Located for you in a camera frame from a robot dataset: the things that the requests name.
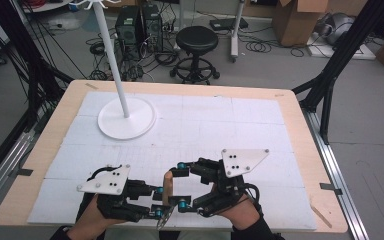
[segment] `computer tower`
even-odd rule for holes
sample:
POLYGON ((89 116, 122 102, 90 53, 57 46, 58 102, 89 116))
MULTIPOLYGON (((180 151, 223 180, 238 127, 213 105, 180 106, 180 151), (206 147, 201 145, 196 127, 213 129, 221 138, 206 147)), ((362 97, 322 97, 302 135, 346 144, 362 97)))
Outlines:
POLYGON ((152 3, 142 5, 145 39, 150 52, 163 51, 162 19, 158 6, 152 3))
POLYGON ((140 8, 138 6, 122 6, 115 23, 115 30, 121 47, 123 60, 140 60, 144 32, 140 8))

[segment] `white stand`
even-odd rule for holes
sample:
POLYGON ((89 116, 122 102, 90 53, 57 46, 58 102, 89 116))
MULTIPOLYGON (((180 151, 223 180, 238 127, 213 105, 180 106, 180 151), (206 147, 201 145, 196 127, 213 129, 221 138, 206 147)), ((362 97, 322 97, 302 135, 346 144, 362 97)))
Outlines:
POLYGON ((142 136, 154 125, 156 119, 155 111, 152 105, 145 100, 129 98, 129 100, 126 101, 104 11, 102 10, 104 7, 102 4, 103 0, 85 0, 75 5, 82 4, 86 1, 90 2, 86 9, 90 9, 93 4, 119 96, 119 101, 115 99, 102 108, 98 116, 99 128, 107 136, 120 140, 130 140, 142 136))
POLYGON ((239 31, 239 23, 242 18, 242 11, 244 8, 245 1, 239 0, 238 12, 236 13, 236 21, 235 21, 235 29, 233 29, 232 40, 230 45, 230 53, 232 56, 232 62, 236 62, 236 58, 238 58, 238 31, 239 31))

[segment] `human hand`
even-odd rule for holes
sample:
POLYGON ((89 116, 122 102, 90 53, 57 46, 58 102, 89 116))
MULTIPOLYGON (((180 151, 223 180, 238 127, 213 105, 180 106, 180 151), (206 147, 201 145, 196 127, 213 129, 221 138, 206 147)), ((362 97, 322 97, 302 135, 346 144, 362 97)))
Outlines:
POLYGON ((97 207, 95 195, 76 224, 67 232, 72 240, 90 240, 101 235, 109 226, 126 222, 120 219, 106 219, 97 207))
POLYGON ((260 219, 260 214, 246 194, 242 195, 238 204, 220 211, 218 215, 229 219, 238 230, 244 230, 260 219))

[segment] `black pole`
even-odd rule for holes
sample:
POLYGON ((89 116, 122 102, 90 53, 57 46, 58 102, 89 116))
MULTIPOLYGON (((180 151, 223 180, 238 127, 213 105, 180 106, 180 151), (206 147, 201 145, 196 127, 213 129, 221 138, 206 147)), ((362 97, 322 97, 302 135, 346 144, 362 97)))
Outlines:
POLYGON ((335 82, 383 15, 384 0, 369 0, 319 76, 292 89, 295 94, 310 89, 300 101, 301 107, 309 112, 315 112, 324 99, 320 134, 325 144, 329 144, 328 126, 335 82))

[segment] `black stool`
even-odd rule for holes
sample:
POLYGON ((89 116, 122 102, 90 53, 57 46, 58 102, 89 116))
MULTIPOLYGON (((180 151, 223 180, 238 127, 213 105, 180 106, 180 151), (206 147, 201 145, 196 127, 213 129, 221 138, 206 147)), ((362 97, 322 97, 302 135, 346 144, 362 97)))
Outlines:
POLYGON ((185 50, 188 55, 192 54, 192 57, 179 61, 170 71, 171 77, 179 76, 183 79, 182 83, 205 81, 208 85, 210 85, 208 79, 211 76, 214 79, 220 77, 220 73, 216 71, 216 68, 213 67, 209 61, 200 58, 200 56, 217 47, 218 37, 213 31, 202 26, 186 27, 177 33, 176 43, 181 49, 185 50), (182 63, 186 61, 192 61, 190 66, 181 66, 182 63), (199 67, 199 61, 206 63, 206 66, 199 67), (205 70, 210 71, 204 75, 203 71, 205 70))

